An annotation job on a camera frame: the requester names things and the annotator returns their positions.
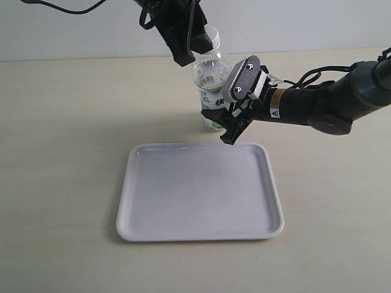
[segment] black cable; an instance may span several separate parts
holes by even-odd
[[[352,71],[352,67],[349,66],[325,66],[316,68],[313,70],[308,71],[305,75],[303,75],[298,82],[293,82],[289,80],[284,80],[287,84],[291,84],[292,86],[290,89],[302,89],[305,90],[305,87],[312,84],[313,82],[317,81],[324,71],[340,71],[340,72],[350,72]],[[314,77],[310,78],[309,80],[306,80],[311,75],[316,74]]]
[[[93,6],[91,6],[90,8],[87,8],[85,10],[80,10],[80,11],[74,11],[74,10],[68,10],[68,9],[56,6],[52,3],[49,3],[46,1],[41,1],[41,0],[20,0],[20,1],[22,1],[23,3],[26,3],[26,4],[41,4],[44,6],[48,6],[50,8],[54,8],[54,9],[59,10],[61,12],[65,12],[68,14],[76,14],[76,15],[89,13],[90,11],[93,11],[95,8],[97,8],[98,6],[100,6],[106,2],[106,0],[100,0],[99,2],[97,2]]]

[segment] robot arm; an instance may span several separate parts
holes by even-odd
[[[100,0],[82,11],[71,11],[41,0],[21,0],[42,4],[65,13],[85,14],[100,6]],[[205,33],[206,18],[200,0],[135,0],[142,7],[139,24],[146,30],[156,27],[181,66],[195,59],[192,51],[203,54],[212,49]],[[378,61],[358,62],[350,67],[322,67],[306,73],[298,82],[271,74],[256,56],[235,65],[222,89],[229,109],[203,110],[202,114],[222,125],[223,142],[234,144],[254,120],[309,125],[333,135],[350,133],[354,120],[391,104],[391,48]],[[339,81],[312,85],[322,71],[347,72]],[[288,89],[277,89],[288,82]]]
[[[297,83],[279,79],[261,65],[257,56],[250,56],[235,65],[222,89],[229,109],[202,113],[226,129],[221,139],[231,145],[254,120],[307,125],[333,135],[349,134],[354,120],[391,104],[390,52],[391,48],[385,50],[378,61],[311,70]],[[322,71],[348,74],[337,82],[311,85]],[[293,86],[277,89],[276,84],[281,82]]]

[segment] warning label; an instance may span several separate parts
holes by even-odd
[[[280,118],[280,110],[275,108],[270,108],[270,117],[271,118]]]

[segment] bottle label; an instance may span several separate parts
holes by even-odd
[[[216,89],[203,89],[198,88],[198,91],[201,94],[201,103],[206,108],[203,109],[221,109],[224,108],[227,103],[224,101],[221,93],[222,87],[218,87]]]
[[[210,109],[210,110],[217,110],[224,108],[228,105],[222,97],[221,89],[222,86],[216,89],[203,89],[200,87],[197,87],[198,91],[201,95],[201,108],[202,109]],[[216,131],[224,130],[224,127],[222,127],[220,124],[206,119],[204,116],[202,117],[205,120],[205,124]]]

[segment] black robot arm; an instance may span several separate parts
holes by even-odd
[[[284,81],[261,65],[257,56],[236,64],[222,89],[229,109],[203,110],[202,114],[226,132],[223,142],[234,144],[254,120],[308,125],[327,134],[349,134],[354,120],[391,104],[391,48],[378,61],[350,67],[322,67],[306,73],[297,83]],[[311,85],[322,71],[348,72],[339,81]],[[277,89],[278,82],[292,87]]]

